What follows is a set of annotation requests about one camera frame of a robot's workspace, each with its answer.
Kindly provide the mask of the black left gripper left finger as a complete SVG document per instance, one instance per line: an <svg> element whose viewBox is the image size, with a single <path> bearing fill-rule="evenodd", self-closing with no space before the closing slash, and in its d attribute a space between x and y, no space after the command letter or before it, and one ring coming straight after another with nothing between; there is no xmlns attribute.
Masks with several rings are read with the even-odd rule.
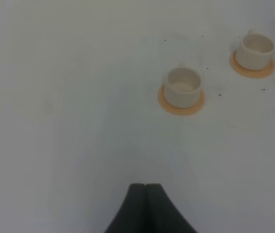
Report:
<svg viewBox="0 0 275 233"><path fill-rule="evenodd" d="M133 183L106 233L141 233L144 228L146 209L146 186Z"/></svg>

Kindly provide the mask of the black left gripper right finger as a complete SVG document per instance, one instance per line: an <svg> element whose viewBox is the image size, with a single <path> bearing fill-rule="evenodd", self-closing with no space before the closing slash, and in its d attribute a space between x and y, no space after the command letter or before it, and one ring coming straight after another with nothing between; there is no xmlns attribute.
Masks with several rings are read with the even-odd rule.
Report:
<svg viewBox="0 0 275 233"><path fill-rule="evenodd" d="M155 233L195 233L160 184L146 185L149 221Z"/></svg>

